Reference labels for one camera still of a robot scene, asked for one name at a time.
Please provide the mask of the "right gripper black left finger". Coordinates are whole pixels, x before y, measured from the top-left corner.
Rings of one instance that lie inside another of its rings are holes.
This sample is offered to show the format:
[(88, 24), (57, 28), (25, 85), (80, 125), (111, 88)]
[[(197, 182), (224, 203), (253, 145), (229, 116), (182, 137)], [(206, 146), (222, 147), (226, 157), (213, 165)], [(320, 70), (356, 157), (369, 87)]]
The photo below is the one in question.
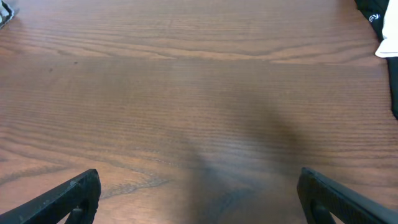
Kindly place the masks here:
[(99, 205), (101, 182), (95, 169), (88, 169), (48, 192), (1, 214), (1, 223), (92, 224)]

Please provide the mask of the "white printed t-shirt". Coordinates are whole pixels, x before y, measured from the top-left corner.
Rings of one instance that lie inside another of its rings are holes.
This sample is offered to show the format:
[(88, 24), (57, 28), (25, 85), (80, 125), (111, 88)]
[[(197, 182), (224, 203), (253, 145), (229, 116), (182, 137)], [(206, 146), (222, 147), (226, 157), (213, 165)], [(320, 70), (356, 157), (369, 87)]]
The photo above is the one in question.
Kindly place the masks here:
[(390, 0), (387, 5), (382, 36), (375, 55), (380, 58), (397, 57), (397, 0)]

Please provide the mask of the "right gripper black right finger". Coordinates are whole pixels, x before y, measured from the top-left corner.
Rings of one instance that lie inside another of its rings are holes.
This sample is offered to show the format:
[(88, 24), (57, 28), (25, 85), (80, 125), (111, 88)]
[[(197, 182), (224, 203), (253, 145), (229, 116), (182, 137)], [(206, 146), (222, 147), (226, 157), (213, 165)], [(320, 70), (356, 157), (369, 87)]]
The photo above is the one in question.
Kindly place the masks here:
[(397, 212), (341, 185), (323, 174), (303, 167), (297, 193), (310, 224), (343, 223), (397, 224)]

